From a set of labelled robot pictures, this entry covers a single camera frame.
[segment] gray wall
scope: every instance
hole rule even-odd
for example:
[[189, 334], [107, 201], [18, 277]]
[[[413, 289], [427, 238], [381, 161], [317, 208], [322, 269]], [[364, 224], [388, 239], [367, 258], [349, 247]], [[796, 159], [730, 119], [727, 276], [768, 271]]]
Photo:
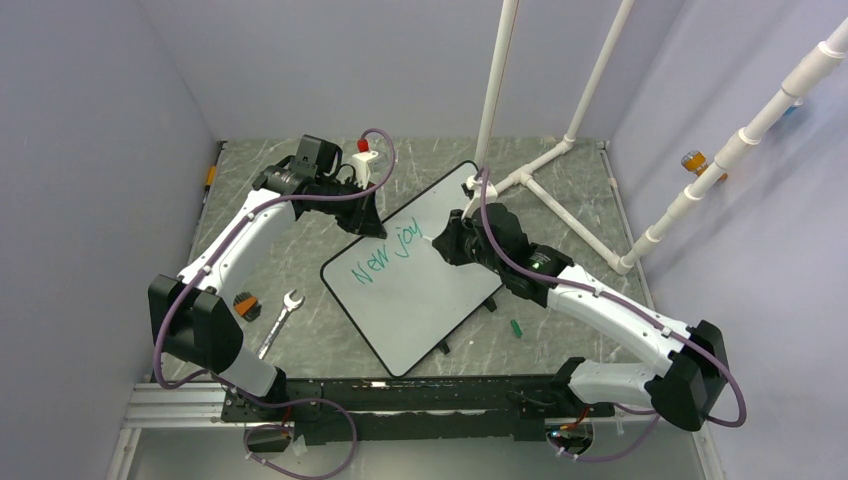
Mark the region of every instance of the gray wall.
[[130, 0], [0, 6], [0, 465], [102, 478], [215, 145]]
[[[141, 0], [218, 138], [476, 136], [501, 2]], [[581, 135], [608, 139], [683, 0], [637, 2]], [[619, 0], [524, 0], [495, 135], [563, 135]]]
[[[680, 157], [714, 154], [846, 16], [842, 0], [687, 3], [612, 140], [636, 234], [692, 180]], [[848, 477], [848, 65], [806, 102], [645, 258], [660, 310], [724, 331], [750, 408], [712, 428], [730, 479]]]

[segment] silver wrench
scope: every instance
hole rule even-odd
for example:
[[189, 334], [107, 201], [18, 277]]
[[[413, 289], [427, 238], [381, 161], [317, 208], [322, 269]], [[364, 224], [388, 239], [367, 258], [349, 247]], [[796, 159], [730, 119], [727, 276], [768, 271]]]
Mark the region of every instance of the silver wrench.
[[268, 350], [271, 349], [271, 345], [274, 344], [274, 340], [277, 339], [277, 335], [280, 334], [280, 330], [283, 329], [283, 324], [286, 323], [286, 319], [291, 314], [291, 312], [300, 308], [303, 305], [303, 301], [306, 300], [306, 297], [300, 297], [300, 300], [295, 300], [292, 298], [297, 290], [292, 290], [283, 297], [283, 309], [280, 311], [280, 316], [277, 317], [277, 321], [274, 322], [274, 326], [271, 327], [271, 331], [268, 332], [268, 336], [265, 337], [265, 340], [262, 340], [262, 344], [259, 345], [259, 350], [256, 351], [256, 355], [260, 360], [265, 359], [265, 355], [268, 354]]

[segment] pvc pipe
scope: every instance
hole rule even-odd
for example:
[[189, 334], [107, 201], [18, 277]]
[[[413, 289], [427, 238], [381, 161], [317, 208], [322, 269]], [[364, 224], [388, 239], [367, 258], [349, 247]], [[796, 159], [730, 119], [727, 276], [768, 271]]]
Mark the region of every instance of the pvc pipe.
[[533, 160], [530, 163], [527, 163], [526, 165], [518, 167], [512, 173], [507, 175], [505, 179], [501, 180], [500, 183], [495, 185], [495, 190], [497, 190], [498, 193], [501, 193], [507, 188], [521, 183], [522, 176], [532, 175], [533, 172], [546, 165], [551, 160], [571, 150], [572, 146], [573, 144], [568, 143], [565, 140], [557, 143], [554, 148], [543, 153], [542, 156], [540, 156], [539, 158]]
[[848, 18], [824, 42], [813, 50], [786, 76], [775, 94], [745, 128], [740, 128], [716, 153], [713, 163], [691, 185], [688, 185], [669, 205], [666, 213], [645, 230], [633, 248], [618, 261], [613, 269], [627, 273], [639, 257], [650, 253], [677, 220], [683, 218], [707, 191], [728, 170], [735, 167], [795, 100], [806, 95], [816, 84], [832, 72], [846, 56], [848, 50]]
[[633, 8], [635, 0], [622, 0], [618, 7], [618, 12], [615, 14], [615, 19], [612, 21], [607, 38], [604, 40], [604, 45], [601, 47], [601, 53], [598, 54], [598, 60], [595, 61], [595, 67], [592, 69], [592, 74], [589, 75], [589, 81], [586, 83], [586, 88], [583, 89], [583, 96], [580, 97], [580, 103], [577, 104], [577, 111], [574, 112], [574, 117], [571, 118], [571, 125], [568, 126], [568, 133], [565, 134], [565, 139], [568, 142], [574, 143], [577, 139], [577, 129], [580, 128], [580, 123], [583, 122], [583, 117], [589, 109], [589, 102], [592, 101], [592, 96], [595, 94], [595, 89], [598, 88], [598, 83], [601, 81], [601, 75], [607, 66], [612, 49], [618, 41], [621, 31], [624, 29], [624, 22], [627, 16], [630, 15], [630, 9]]
[[561, 218], [562, 221], [565, 222], [565, 224], [568, 225], [569, 228], [574, 230], [574, 233], [580, 236], [583, 241], [585, 241], [587, 244], [589, 244], [590, 247], [592, 247], [596, 252], [598, 252], [598, 254], [600, 254], [601, 257], [606, 260], [609, 266], [614, 267], [618, 263], [618, 255], [616, 255], [612, 252], [612, 250], [607, 248], [607, 246], [604, 245], [604, 242], [600, 241], [598, 237], [592, 234], [589, 229], [584, 227], [583, 224], [580, 223], [580, 221], [574, 217], [574, 215], [569, 213], [568, 210], [565, 209], [565, 207], [560, 205], [559, 202], [554, 199], [554, 197], [552, 197], [548, 192], [546, 192], [541, 185], [536, 183], [536, 181], [533, 180], [533, 177], [531, 177], [529, 174], [526, 174], [522, 178], [521, 183], [524, 184], [524, 186], [526, 186], [528, 189], [530, 189], [531, 192], [535, 193], [536, 196], [539, 197], [539, 199], [542, 200], [545, 205], [550, 207], [550, 209], [553, 210], [554, 213], [559, 218]]
[[518, 2], [519, 0], [504, 0], [501, 8], [498, 35], [495, 38], [495, 53], [492, 56], [492, 67], [489, 69], [489, 85], [486, 87], [486, 100], [483, 103], [483, 119], [480, 120], [480, 133], [477, 135], [477, 149], [474, 152], [474, 163], [481, 168], [485, 165], [489, 138], [492, 136], [492, 124], [495, 122], [495, 110], [498, 107], [501, 82], [506, 70], [506, 57], [512, 41]]

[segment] whiteboard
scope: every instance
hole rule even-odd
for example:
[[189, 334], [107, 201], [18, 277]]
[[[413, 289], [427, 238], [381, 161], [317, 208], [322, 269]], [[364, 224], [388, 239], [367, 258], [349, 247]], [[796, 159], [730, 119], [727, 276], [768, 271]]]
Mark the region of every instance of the whiteboard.
[[480, 265], [448, 265], [430, 243], [450, 211], [468, 203], [461, 186], [475, 173], [474, 163], [459, 164], [384, 220], [386, 240], [360, 238], [321, 267], [321, 280], [394, 377], [501, 286]]

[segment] table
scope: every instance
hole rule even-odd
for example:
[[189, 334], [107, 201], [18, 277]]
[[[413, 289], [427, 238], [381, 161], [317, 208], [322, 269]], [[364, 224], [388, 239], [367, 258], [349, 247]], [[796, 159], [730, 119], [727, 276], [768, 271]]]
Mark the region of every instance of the table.
[[[345, 152], [355, 152], [356, 139], [329, 139]], [[432, 184], [453, 166], [474, 156], [472, 138], [397, 138], [398, 164], [380, 191], [381, 216], [391, 213]], [[217, 177], [209, 193], [192, 249], [200, 255], [241, 207], [253, 179], [286, 155], [295, 153], [299, 139], [236, 140], [223, 145]], [[553, 137], [493, 138], [488, 164], [493, 182], [550, 150]], [[376, 141], [377, 148], [384, 148]], [[614, 252], [629, 249], [610, 174], [601, 156], [602, 145], [579, 139], [563, 157], [538, 171], [535, 179]], [[636, 269], [620, 276], [574, 232], [522, 186], [500, 196], [521, 221], [530, 240], [558, 248], [607, 285], [644, 304]], [[262, 315], [242, 322], [245, 344], [255, 349], [267, 334], [282, 305], [283, 295], [297, 288], [306, 302], [292, 314], [269, 351], [266, 361], [291, 378], [388, 377], [377, 357], [321, 282], [321, 265], [354, 240], [335, 220], [321, 213], [305, 213], [271, 247], [242, 290], [259, 298]], [[499, 290], [497, 311], [480, 309], [447, 339], [451, 352], [428, 354], [409, 377], [450, 375], [511, 375], [555, 373], [573, 356], [599, 362], [634, 362], [621, 349], [582, 322]], [[516, 338], [510, 320], [524, 333]], [[182, 377], [196, 367], [168, 358], [168, 378]]]

